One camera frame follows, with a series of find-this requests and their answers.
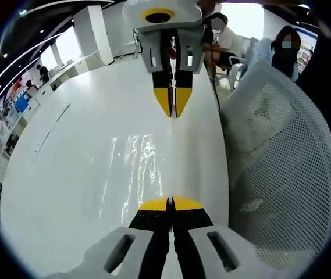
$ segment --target ceiling light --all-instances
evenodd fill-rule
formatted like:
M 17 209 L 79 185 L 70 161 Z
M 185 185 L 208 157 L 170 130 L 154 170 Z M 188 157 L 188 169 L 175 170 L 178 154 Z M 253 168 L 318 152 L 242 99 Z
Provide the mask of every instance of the ceiling light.
M 303 8 L 306 8 L 306 9 L 310 9 L 310 7 L 308 5 L 305 5 L 305 4 L 301 4 L 299 5 L 300 7 L 303 7 Z
M 5 91 L 5 89 L 7 89 L 7 87 L 9 86 L 10 83 L 14 83 L 13 81 L 23 72 L 24 69 L 28 68 L 29 66 L 31 66 L 34 62 L 36 62 L 39 58 L 34 59 L 32 62 L 30 62 L 26 67 L 24 67 L 23 69 L 21 69 L 18 74 L 16 74 L 10 81 L 9 83 L 3 88 L 3 90 L 0 92 L 0 96 L 2 95 L 2 93 Z
M 24 55 L 26 55 L 27 53 L 29 53 L 30 51 L 32 51 L 33 49 L 35 49 L 36 47 L 44 44 L 45 42 L 47 41 L 50 41 L 60 35 L 62 35 L 63 32 L 57 34 L 57 35 L 54 35 L 54 36 L 51 36 L 50 38 L 47 38 L 45 40 L 43 40 L 42 42 L 39 42 L 37 45 L 34 45 L 32 46 L 30 49 L 28 49 L 27 51 L 23 52 L 20 56 L 18 56 L 13 62 L 11 62 L 0 74 L 0 78 L 6 73 L 6 71 L 8 71 L 19 59 L 21 59 Z

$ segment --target person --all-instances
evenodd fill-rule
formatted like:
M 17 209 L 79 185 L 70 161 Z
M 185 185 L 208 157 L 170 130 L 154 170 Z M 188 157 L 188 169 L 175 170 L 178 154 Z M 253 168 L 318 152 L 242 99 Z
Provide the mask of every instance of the person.
M 258 61 L 265 61 L 296 81 L 298 78 L 297 54 L 300 46 L 301 38 L 295 29 L 284 26 L 275 40 L 263 38 L 257 42 L 247 71 Z
M 312 55 L 314 54 L 314 52 L 310 49 L 309 50 L 309 55 L 307 56 L 306 60 L 305 60 L 305 66 L 307 66 L 307 64 L 309 64 L 310 59 L 312 58 Z
M 37 86 L 32 84 L 31 80 L 27 80 L 26 87 L 27 87 L 28 90 L 31 89 L 31 88 L 35 88 L 36 90 L 38 90 Z
M 44 83 L 47 83 L 49 81 L 49 71 L 45 66 L 37 65 L 36 69 L 40 72 L 41 80 Z
M 222 68 L 231 67 L 229 58 L 231 56 L 241 57 L 241 44 L 238 36 L 228 28 L 228 18 L 221 13 L 212 15 L 212 27 L 221 34 L 218 38 L 218 43 L 215 45 L 202 44 L 202 49 L 205 52 L 205 64 L 212 73 L 212 78 L 216 76 L 215 65 Z

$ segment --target cable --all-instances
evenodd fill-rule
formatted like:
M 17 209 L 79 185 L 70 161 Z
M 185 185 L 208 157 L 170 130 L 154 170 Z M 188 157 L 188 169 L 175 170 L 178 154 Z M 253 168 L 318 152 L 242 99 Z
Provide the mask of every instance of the cable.
M 212 70 L 212 84 L 213 84 L 213 90 L 214 90 L 214 94 L 216 95 L 216 99 L 217 99 L 217 104 L 218 104 L 218 110 L 221 110 L 221 105 L 219 103 L 219 98 L 217 95 L 217 89 L 216 89 L 216 83 L 215 83 L 215 78 L 213 76 L 215 76 L 215 65 L 214 65 L 214 59 L 213 59 L 213 41 L 211 43 L 211 59 L 212 59 L 212 65 L 213 65 L 213 70 Z
M 134 41 L 134 53 L 133 53 L 133 60 L 134 60 L 134 57 L 136 55 L 136 50 L 137 50 L 137 39 L 135 38 L 134 35 L 137 35 L 138 33 L 135 31 L 135 29 L 133 28 L 133 41 Z

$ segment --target glossy white surface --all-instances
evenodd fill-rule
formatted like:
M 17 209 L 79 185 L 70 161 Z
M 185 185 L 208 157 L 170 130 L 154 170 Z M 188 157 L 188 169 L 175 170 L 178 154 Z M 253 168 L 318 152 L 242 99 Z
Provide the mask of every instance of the glossy white surface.
M 172 194 L 227 224 L 225 145 L 205 68 L 171 120 L 141 60 L 113 64 L 68 80 L 37 109 L 8 164 L 2 228 L 44 276 L 74 268 L 143 202 Z

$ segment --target ceiling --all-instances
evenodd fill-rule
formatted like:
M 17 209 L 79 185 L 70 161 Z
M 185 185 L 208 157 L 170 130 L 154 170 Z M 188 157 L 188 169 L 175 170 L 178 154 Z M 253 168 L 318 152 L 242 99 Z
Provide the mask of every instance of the ceiling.
M 114 0 L 115 3 L 123 2 L 124 0 Z M 57 5 L 50 5 L 53 2 L 62 2 Z M 76 14 L 88 5 L 101 5 L 102 7 L 110 4 L 111 0 L 96 0 L 96 1 L 55 1 L 55 0 L 29 0 L 25 1 L 23 6 L 13 12 L 12 19 L 6 24 L 4 35 L 0 36 L 0 73 L 9 66 L 16 58 L 25 51 L 40 43 L 64 20 Z M 46 5 L 40 10 L 33 9 Z M 299 25 L 317 33 L 317 21 L 312 13 L 308 13 L 307 8 L 299 6 L 264 6 L 265 9 L 284 18 L 289 23 Z M 56 34 L 61 33 L 73 25 L 71 20 L 67 20 L 66 24 L 60 26 Z M 18 60 L 6 73 L 0 78 L 0 85 L 6 85 L 13 76 L 19 72 L 19 65 L 25 66 L 31 58 L 37 57 L 37 51 L 41 53 L 45 48 L 51 45 L 54 40 L 49 40 L 41 49 L 30 51 Z

